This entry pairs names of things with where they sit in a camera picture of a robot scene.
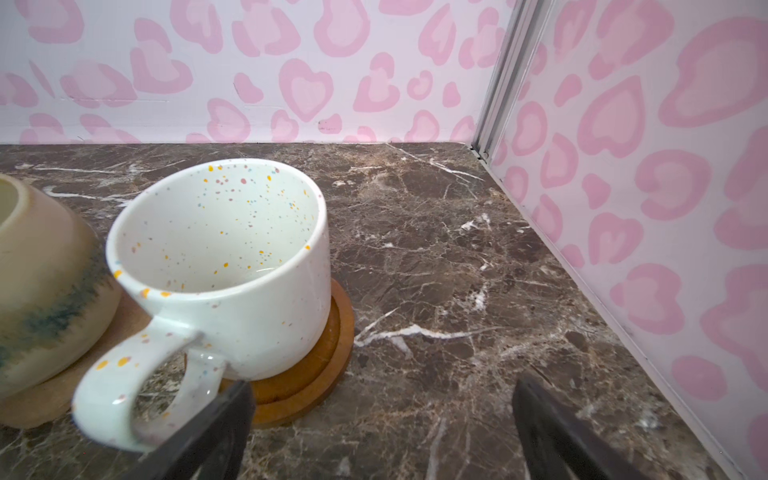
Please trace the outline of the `beige ceramic mug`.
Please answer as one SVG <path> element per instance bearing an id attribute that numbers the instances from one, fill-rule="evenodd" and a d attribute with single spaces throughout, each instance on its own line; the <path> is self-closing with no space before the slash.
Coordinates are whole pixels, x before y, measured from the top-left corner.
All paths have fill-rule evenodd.
<path id="1" fill-rule="evenodd" d="M 97 233 L 67 206 L 2 176 L 2 397 L 81 358 L 112 322 L 120 297 Z"/>

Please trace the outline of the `white speckled mug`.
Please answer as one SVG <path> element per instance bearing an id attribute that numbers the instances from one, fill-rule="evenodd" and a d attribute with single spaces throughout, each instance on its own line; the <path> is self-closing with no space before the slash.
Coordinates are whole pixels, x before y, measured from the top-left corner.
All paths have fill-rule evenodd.
<path id="1" fill-rule="evenodd" d="M 148 452 L 216 397 L 223 380 L 278 375 L 308 355 L 331 309 L 324 196 L 272 160 L 217 160 L 140 193 L 116 218 L 107 264 L 149 323 L 76 388 L 88 438 Z"/>

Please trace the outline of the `brown wooden round coaster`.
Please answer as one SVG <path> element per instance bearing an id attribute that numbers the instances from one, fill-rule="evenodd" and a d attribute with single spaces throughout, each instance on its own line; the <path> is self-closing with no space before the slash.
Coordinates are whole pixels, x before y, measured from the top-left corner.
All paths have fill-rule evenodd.
<path id="1" fill-rule="evenodd" d="M 341 380 L 353 350 L 355 313 L 337 281 L 331 282 L 327 324 L 310 352 L 276 376 L 252 381 L 253 429 L 274 428 L 297 420 L 320 405 Z"/>

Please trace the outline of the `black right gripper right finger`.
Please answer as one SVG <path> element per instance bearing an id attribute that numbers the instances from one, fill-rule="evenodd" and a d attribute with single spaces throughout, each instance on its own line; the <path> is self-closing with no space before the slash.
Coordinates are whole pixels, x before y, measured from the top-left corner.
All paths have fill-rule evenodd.
<path id="1" fill-rule="evenodd" d="M 518 377 L 515 425 L 532 479 L 644 479 L 535 378 Z"/>

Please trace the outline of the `cork flower shaped coaster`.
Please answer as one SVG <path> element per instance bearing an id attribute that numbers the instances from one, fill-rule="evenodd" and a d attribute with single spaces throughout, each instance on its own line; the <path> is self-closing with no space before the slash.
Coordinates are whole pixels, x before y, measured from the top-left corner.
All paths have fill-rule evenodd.
<path id="1" fill-rule="evenodd" d="M 149 315 L 123 293 L 110 326 L 85 355 L 51 379 L 1 401 L 1 425 L 35 428 L 65 415 L 88 369 L 114 346 L 145 328 L 149 321 Z"/>

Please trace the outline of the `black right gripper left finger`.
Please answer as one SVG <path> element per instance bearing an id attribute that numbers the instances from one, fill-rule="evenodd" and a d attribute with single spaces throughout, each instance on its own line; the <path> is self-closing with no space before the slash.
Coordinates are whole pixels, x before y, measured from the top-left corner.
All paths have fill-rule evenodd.
<path id="1" fill-rule="evenodd" d="M 250 384 L 235 382 L 124 478 L 235 479 L 254 412 Z"/>

